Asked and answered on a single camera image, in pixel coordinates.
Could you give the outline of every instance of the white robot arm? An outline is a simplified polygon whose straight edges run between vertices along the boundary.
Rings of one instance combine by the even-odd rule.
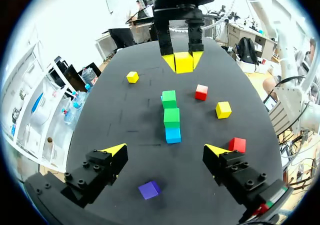
[[[263,28],[269,37],[278,35],[278,51],[282,70],[282,79],[298,76],[294,48],[288,41],[292,36],[285,29],[287,24],[275,25],[271,18],[273,17],[270,9],[271,0],[248,0],[259,19],[264,23]],[[310,70],[305,80],[297,85],[296,79],[283,83],[280,87],[275,87],[279,100],[269,116],[276,135],[281,134],[288,128],[297,134],[302,130],[313,131],[317,134],[320,132],[320,105],[309,100],[308,93],[312,82],[315,79],[317,69],[320,63],[318,52],[319,45],[316,46],[315,54],[310,66]]]

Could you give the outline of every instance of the red cube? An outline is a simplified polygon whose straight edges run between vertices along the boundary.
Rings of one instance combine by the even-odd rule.
[[[240,153],[246,152],[246,140],[235,137],[229,142],[229,151],[238,150]]]
[[[205,101],[207,98],[207,94],[208,94],[208,87],[198,84],[195,91],[195,99]]]

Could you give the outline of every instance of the green cube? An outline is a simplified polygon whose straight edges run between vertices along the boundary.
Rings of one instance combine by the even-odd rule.
[[[164,109],[177,108],[176,91],[163,91],[162,92],[162,105]]]
[[[166,129],[180,128],[180,109],[164,109],[163,123]]]

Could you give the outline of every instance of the blue cube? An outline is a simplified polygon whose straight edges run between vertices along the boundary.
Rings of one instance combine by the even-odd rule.
[[[181,143],[180,128],[166,128],[165,140],[168,144]]]
[[[158,196],[161,192],[155,181],[150,181],[139,186],[139,190],[145,200]]]

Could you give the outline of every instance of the bolt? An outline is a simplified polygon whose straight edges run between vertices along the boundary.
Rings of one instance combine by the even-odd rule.
[[[83,166],[85,169],[87,169],[87,168],[90,166],[90,164],[89,164],[88,162],[84,161],[84,162],[82,163],[82,166]]]
[[[79,186],[79,188],[83,189],[83,188],[86,187],[86,185],[87,185],[87,183],[86,183],[83,179],[79,179],[79,180],[78,180],[78,186]]]
[[[65,180],[68,180],[68,181],[72,180],[72,175],[71,175],[71,173],[70,173],[70,172],[65,172],[65,173],[64,173],[64,179],[65,179]]]
[[[249,179],[248,181],[246,181],[245,186],[246,186],[248,189],[250,189],[250,188],[253,187],[254,184],[255,184],[254,181],[252,181],[252,180]]]
[[[98,172],[100,170],[100,166],[99,165],[94,165],[93,166],[93,170],[95,170],[96,172]]]
[[[232,166],[232,167],[231,167],[231,170],[232,170],[232,171],[237,171],[237,170],[238,170],[238,167],[237,167],[237,166]]]
[[[261,173],[260,176],[259,176],[259,180],[265,180],[267,178],[267,174],[265,173]]]

